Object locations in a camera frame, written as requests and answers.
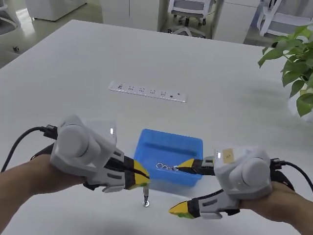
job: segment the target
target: electrical socket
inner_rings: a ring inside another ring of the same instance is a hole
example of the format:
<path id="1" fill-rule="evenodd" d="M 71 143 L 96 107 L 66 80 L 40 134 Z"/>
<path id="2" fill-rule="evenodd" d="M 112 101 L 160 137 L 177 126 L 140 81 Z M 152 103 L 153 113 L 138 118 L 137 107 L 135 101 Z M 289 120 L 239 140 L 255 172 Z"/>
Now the electrical socket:
<path id="1" fill-rule="evenodd" d="M 133 84 L 111 82 L 109 90 L 116 92 L 124 92 L 129 94 L 137 94 L 152 98 L 167 99 L 178 102 L 187 102 L 187 95 L 182 92 L 169 91 L 166 89 L 157 90 L 156 88 L 138 86 Z"/>

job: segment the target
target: hand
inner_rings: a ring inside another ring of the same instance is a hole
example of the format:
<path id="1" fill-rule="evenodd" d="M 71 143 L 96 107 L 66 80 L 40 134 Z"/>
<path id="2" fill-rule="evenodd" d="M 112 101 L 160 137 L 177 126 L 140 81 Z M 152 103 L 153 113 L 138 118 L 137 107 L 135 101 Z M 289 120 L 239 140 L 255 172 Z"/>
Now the hand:
<path id="1" fill-rule="evenodd" d="M 31 176 L 33 195 L 62 191 L 71 186 L 82 184 L 83 177 L 64 173 L 50 164 L 50 155 L 39 155 L 24 164 Z"/>
<path id="2" fill-rule="evenodd" d="M 294 224 L 302 213 L 302 205 L 309 203 L 286 185 L 272 182 L 270 195 L 256 200 L 244 200 L 242 209 L 250 209 L 260 216 L 276 221 Z"/>

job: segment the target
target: office chair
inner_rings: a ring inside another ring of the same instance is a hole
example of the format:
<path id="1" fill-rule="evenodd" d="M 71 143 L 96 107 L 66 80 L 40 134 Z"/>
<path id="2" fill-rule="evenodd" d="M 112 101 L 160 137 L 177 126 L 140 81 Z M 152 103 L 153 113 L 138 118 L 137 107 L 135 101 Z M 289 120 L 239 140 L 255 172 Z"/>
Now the office chair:
<path id="1" fill-rule="evenodd" d="M 265 0 L 257 22 L 260 35 L 287 36 L 297 26 L 313 23 L 311 0 Z"/>
<path id="2" fill-rule="evenodd" d="M 179 23 L 182 19 L 186 18 L 184 25 L 174 26 L 167 30 L 168 33 L 181 34 L 185 32 L 188 36 L 192 37 L 193 34 L 205 38 L 205 33 L 195 28 L 189 27 L 190 18 L 196 18 L 198 25 L 206 24 L 206 16 L 211 10 L 213 0 L 170 0 L 168 12 L 174 15 L 174 18 L 180 16 Z"/>
<path id="3" fill-rule="evenodd" d="M 14 31 L 20 26 L 20 21 L 15 13 L 11 13 L 4 0 L 0 0 L 0 36 Z M 14 52 L 19 52 L 18 46 L 12 47 Z"/>

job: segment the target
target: gray floor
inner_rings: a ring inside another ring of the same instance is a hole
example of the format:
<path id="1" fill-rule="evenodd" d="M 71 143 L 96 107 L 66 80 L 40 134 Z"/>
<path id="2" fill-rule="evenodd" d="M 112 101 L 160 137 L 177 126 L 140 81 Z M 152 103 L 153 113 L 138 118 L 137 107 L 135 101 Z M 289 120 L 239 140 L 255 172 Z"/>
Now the gray floor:
<path id="1" fill-rule="evenodd" d="M 16 54 L 9 52 L 12 51 L 13 46 L 18 46 L 20 53 L 23 53 L 72 19 L 102 23 L 102 10 L 99 0 L 88 0 L 86 5 L 62 17 L 57 22 L 34 20 L 30 18 L 25 0 L 6 0 L 6 3 L 11 11 L 17 13 L 21 27 L 10 33 L 0 35 L 0 50 L 4 47 L 8 51 L 3 52 L 4 50 L 1 50 L 0 68 L 17 57 Z M 198 22 L 193 19 L 190 20 L 190 26 L 205 32 L 206 37 L 210 38 L 210 22 L 212 22 L 213 16 L 214 11 L 208 15 L 206 26 L 198 27 Z M 167 32 L 167 29 L 170 28 L 171 25 L 177 24 L 178 20 L 170 15 L 162 31 Z M 257 29 L 250 29 L 245 41 L 245 44 L 257 46 L 267 46 L 270 45 L 270 43 L 271 38 L 260 37 Z"/>

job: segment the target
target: blue plastic tray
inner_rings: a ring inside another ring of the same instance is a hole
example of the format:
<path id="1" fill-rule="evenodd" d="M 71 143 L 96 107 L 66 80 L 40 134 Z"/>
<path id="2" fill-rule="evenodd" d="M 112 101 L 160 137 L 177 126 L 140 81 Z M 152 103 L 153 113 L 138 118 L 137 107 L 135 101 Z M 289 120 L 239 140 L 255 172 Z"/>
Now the blue plastic tray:
<path id="1" fill-rule="evenodd" d="M 156 164 L 161 162 L 167 166 L 175 166 L 191 158 L 203 159 L 201 139 L 149 129 L 142 130 L 134 155 L 134 159 L 148 170 L 150 179 L 189 187 L 194 186 L 202 176 L 157 168 Z"/>

